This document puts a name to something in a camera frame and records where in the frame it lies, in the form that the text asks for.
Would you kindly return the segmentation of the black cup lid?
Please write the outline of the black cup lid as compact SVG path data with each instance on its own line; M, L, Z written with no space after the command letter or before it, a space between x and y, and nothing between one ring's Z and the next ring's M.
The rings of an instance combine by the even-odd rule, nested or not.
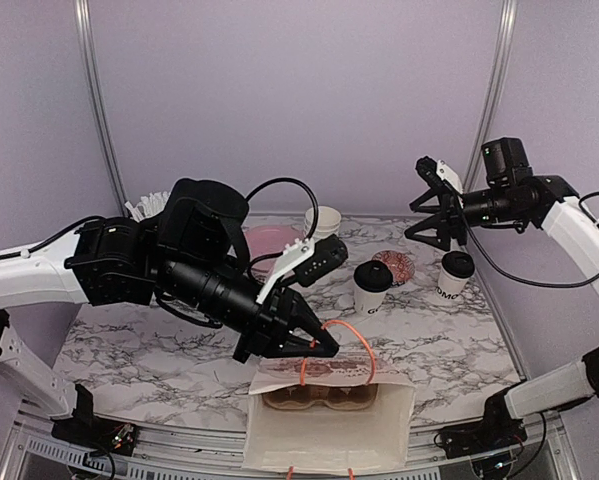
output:
M447 252L442 258L442 268L448 275L459 279L469 279L475 272L473 257L462 251Z
M393 275L383 262L369 260L355 269L353 280L358 288L366 292L380 293L392 286Z

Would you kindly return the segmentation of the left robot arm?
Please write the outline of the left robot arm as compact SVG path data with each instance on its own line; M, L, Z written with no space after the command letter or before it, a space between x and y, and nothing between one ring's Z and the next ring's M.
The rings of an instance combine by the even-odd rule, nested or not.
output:
M157 215L89 216L49 239L0 252L0 375L12 380L85 445L104 438L91 393L55 374L10 324L12 307L156 303L190 324L239 335L239 362L331 358L336 340L299 293L347 257L336 237L296 240L277 254L264 283L242 228L249 199L213 180L178 180Z

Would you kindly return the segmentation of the white paper cup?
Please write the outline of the white paper cup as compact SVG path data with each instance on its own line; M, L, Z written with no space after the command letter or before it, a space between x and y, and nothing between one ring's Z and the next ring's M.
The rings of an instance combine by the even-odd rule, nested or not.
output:
M354 309L359 315L373 315L381 307L386 291L370 292L356 286L353 292Z
M435 288L435 294L438 299L444 302L453 303L461 296L469 280L470 278L457 277L445 270L441 270Z

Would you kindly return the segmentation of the paper takeout bag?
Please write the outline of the paper takeout bag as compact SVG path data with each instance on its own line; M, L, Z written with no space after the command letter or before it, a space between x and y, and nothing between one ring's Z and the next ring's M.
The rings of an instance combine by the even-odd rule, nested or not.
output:
M405 370L385 361L364 338L359 347L333 358L265 360L248 392L243 466L283 473L376 474L406 463L415 387ZM334 411L322 406L302 411L268 407L262 395L295 385L354 387L375 384L369 408Z

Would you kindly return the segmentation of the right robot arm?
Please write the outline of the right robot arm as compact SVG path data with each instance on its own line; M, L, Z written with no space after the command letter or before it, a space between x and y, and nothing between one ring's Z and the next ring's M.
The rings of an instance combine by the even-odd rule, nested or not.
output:
M416 161L415 170L427 189L410 208L425 217L406 230L406 238L445 252L453 243L471 242L484 252L475 229L523 233L534 227L578 270L579 280L531 280L505 271L489 254L483 259L516 283L552 290L591 287L599 299L599 218L586 208L585 197L558 175L534 173L519 138L489 141L482 145L481 155L486 186L471 192L463 190L456 172L443 161L428 156ZM513 423L592 398L599 398L599 345L579 359L491 396L475 425L474 438L481 446L494 448L512 433Z

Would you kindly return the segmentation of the brown cardboard cup carrier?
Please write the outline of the brown cardboard cup carrier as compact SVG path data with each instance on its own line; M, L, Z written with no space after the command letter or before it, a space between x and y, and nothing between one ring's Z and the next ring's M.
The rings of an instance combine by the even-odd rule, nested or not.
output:
M302 411L322 406L334 411L360 411L373 405L377 398L375 384L354 387L295 385L264 393L264 403L282 411Z

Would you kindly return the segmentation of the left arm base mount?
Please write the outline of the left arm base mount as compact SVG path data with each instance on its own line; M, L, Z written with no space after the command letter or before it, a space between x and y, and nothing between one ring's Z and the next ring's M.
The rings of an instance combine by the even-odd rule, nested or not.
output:
M135 449L138 427L129 422L112 420L94 413L92 393L76 384L76 405L67 419L54 420L53 438L103 453L130 457Z

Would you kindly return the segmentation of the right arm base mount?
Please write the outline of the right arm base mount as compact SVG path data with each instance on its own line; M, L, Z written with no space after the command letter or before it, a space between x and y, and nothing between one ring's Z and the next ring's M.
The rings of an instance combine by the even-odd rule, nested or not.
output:
M480 420L443 427L434 443L448 459L454 459L521 445L527 438L523 421L510 416L505 394L498 393L485 401Z

